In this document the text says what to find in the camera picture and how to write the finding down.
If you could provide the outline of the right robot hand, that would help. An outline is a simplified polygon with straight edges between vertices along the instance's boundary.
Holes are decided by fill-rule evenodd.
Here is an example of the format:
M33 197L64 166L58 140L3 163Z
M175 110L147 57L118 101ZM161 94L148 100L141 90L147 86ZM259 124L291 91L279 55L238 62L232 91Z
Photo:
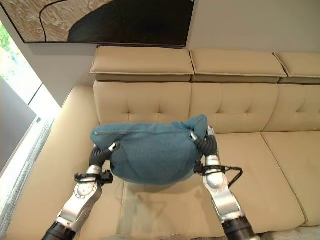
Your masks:
M204 156L205 165L220 166L221 160L218 150L216 134L212 126L208 126L204 139L201 139L193 131L189 133L197 150Z

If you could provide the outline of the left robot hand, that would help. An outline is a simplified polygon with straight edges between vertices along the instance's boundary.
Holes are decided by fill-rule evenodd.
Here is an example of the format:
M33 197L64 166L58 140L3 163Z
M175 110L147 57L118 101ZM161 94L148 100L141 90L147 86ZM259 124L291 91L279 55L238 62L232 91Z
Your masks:
M111 158L112 154L119 147L120 141L118 140L112 143L111 146L104 149L100 149L98 146L95 145L89 157L89 166L99 167L100 171L102 171L105 162Z

